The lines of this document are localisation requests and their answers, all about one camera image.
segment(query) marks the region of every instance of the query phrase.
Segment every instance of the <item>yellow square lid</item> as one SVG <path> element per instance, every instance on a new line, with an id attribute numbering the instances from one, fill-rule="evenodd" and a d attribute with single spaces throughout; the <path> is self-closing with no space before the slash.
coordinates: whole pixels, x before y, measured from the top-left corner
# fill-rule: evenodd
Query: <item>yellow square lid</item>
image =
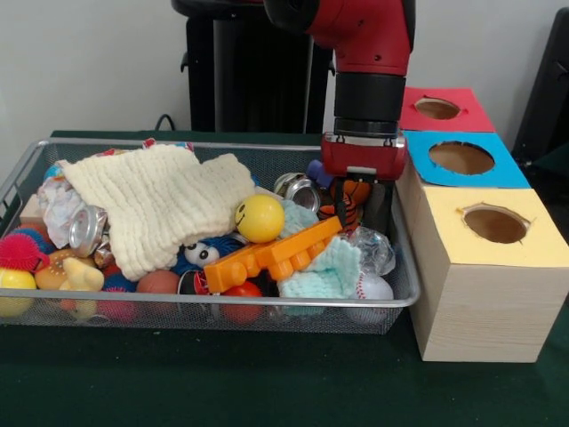
<path id="1" fill-rule="evenodd" d="M 569 267 L 569 246 L 533 189 L 424 189 L 452 263 Z"/>

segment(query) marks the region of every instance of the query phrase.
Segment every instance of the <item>yellow ball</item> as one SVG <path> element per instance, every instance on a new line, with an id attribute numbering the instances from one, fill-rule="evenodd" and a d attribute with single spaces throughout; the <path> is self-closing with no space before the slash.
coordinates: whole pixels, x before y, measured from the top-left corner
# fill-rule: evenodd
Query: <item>yellow ball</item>
<path id="1" fill-rule="evenodd" d="M 0 289 L 36 289 L 34 277 L 27 271 L 0 269 Z M 14 318 L 22 315 L 32 305 L 32 298 L 0 298 L 0 317 Z"/>
<path id="2" fill-rule="evenodd" d="M 250 242 L 267 243 L 285 226 L 285 210 L 271 196 L 257 194 L 239 205 L 235 222 L 239 233 Z"/>

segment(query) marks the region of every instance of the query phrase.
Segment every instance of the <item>white baseball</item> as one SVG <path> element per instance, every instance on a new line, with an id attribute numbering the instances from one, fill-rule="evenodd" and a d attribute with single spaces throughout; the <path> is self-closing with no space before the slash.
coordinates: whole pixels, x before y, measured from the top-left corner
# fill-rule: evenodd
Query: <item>white baseball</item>
<path id="1" fill-rule="evenodd" d="M 352 300 L 393 300 L 393 289 L 388 282 L 373 274 L 362 275 L 357 282 Z M 389 309 L 345 308 L 346 315 L 360 325 L 380 325 L 388 316 Z"/>

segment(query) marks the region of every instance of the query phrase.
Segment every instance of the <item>crumpled paper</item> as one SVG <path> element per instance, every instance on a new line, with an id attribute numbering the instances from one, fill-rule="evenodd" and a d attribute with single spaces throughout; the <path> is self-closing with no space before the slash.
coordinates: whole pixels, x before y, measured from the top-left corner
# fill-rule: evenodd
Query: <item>crumpled paper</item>
<path id="1" fill-rule="evenodd" d="M 77 211 L 85 202 L 71 184 L 62 177 L 49 177 L 37 191 L 47 233 L 61 249 L 69 244 L 69 228 Z"/>

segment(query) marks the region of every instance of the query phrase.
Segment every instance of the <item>orange toy block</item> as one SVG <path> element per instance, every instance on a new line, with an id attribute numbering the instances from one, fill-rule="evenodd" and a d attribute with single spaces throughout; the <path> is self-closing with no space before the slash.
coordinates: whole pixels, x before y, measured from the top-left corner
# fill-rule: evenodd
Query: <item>orange toy block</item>
<path id="1" fill-rule="evenodd" d="M 273 280 L 289 278 L 295 271 L 306 269 L 340 231 L 337 216 L 321 221 L 289 238 L 255 249 L 257 263 L 268 269 Z"/>
<path id="2" fill-rule="evenodd" d="M 259 276 L 261 267 L 255 258 L 255 251 L 264 246 L 247 246 L 206 265 L 205 279 L 210 292 L 223 293 L 234 286 L 241 286 L 248 278 Z"/>
<path id="3" fill-rule="evenodd" d="M 334 216 L 289 238 L 244 247 L 204 267 L 207 286 L 212 294 L 224 293 L 265 269 L 273 280 L 289 278 L 306 269 L 340 231 L 340 220 Z"/>

